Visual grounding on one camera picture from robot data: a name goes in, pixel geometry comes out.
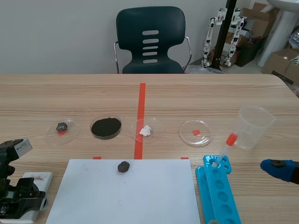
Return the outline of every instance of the white board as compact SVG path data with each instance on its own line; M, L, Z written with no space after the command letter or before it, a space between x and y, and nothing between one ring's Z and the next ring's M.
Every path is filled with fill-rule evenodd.
M200 224L189 160L70 160L46 224Z

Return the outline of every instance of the plastic measuring cup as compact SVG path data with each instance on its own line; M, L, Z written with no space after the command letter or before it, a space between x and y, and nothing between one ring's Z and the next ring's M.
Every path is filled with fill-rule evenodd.
M243 149L252 149L274 121L275 117L260 106L241 107L234 130L238 135L235 145Z

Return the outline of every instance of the microscope base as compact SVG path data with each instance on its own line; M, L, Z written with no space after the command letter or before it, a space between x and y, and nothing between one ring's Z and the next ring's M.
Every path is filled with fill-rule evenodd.
M34 184L38 187L39 191L44 191L47 193L53 174L50 172L28 172L25 173L24 177L33 177ZM43 210L48 204L47 198L45 198L44 206L41 210ZM2 223L6 224L29 224L34 223L37 219L38 213L40 211L29 211L24 214L20 219L1 219Z

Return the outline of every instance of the white cotton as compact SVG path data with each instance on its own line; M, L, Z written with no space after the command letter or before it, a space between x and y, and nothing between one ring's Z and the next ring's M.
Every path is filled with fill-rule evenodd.
M149 136L150 131L151 131L150 126L146 125L143 129L141 129L140 134L142 134L143 136Z

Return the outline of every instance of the blue test tube rack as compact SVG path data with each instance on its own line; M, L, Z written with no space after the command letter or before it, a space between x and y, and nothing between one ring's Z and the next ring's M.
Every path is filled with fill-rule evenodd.
M214 219L221 224L241 224L227 174L232 172L227 156L218 167L212 163L218 156L205 155L204 166L195 170L206 224Z

